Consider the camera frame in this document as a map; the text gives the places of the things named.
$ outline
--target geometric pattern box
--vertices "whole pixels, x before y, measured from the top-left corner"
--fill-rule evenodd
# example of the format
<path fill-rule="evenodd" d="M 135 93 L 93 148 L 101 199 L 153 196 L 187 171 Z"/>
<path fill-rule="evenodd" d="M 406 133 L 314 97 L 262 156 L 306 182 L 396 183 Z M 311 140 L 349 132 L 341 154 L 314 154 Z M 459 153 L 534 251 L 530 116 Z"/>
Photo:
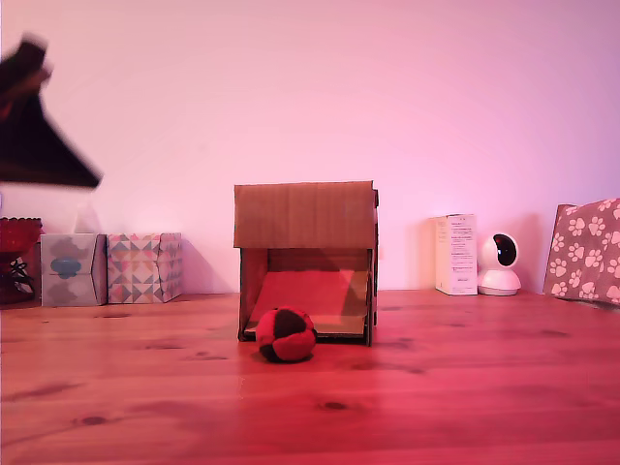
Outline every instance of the geometric pattern box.
<path fill-rule="evenodd" d="M 104 234 L 42 234 L 42 305 L 105 304 L 108 300 L 106 262 Z"/>
<path fill-rule="evenodd" d="M 181 234 L 109 234 L 108 302 L 164 303 L 181 295 Z"/>

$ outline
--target white camera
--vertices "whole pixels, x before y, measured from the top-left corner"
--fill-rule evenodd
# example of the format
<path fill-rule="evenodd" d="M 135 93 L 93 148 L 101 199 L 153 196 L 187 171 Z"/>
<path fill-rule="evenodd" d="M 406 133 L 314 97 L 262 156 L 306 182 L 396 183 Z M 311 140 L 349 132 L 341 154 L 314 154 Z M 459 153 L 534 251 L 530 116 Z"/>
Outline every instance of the white camera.
<path fill-rule="evenodd" d="M 478 291 L 485 295 L 515 295 L 521 289 L 512 267 L 519 258 L 519 247 L 509 234 L 497 232 L 482 245 L 479 255 Z"/>

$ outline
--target red container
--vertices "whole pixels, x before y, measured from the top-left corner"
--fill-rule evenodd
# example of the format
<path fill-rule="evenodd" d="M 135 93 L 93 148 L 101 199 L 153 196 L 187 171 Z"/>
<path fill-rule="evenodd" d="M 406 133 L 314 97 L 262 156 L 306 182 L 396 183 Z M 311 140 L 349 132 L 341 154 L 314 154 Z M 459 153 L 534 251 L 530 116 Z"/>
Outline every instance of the red container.
<path fill-rule="evenodd" d="M 42 226 L 41 218 L 0 218 L 0 304 L 34 297 L 17 287 L 11 263 L 39 241 Z"/>

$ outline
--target paw print box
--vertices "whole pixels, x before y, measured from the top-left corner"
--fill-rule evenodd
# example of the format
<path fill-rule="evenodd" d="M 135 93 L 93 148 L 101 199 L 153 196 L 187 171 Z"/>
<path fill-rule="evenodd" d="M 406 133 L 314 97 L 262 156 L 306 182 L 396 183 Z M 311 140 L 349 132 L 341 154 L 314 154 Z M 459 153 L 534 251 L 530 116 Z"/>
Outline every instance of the paw print box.
<path fill-rule="evenodd" d="M 181 234 L 110 234 L 108 302 L 165 303 L 181 295 Z"/>
<path fill-rule="evenodd" d="M 41 271 L 43 306 L 81 307 L 107 303 L 106 236 L 42 234 Z"/>
<path fill-rule="evenodd" d="M 620 200 L 558 206 L 544 293 L 620 304 Z"/>

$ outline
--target red and black ball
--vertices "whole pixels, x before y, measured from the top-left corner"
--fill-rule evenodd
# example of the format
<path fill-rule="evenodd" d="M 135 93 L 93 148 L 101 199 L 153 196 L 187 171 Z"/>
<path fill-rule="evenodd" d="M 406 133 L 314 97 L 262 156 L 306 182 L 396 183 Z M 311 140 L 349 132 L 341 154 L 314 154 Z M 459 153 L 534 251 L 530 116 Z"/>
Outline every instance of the red and black ball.
<path fill-rule="evenodd" d="M 261 354 L 272 362 L 302 361 L 317 344 L 317 331 L 310 317 L 293 308 L 265 313 L 256 328 Z"/>

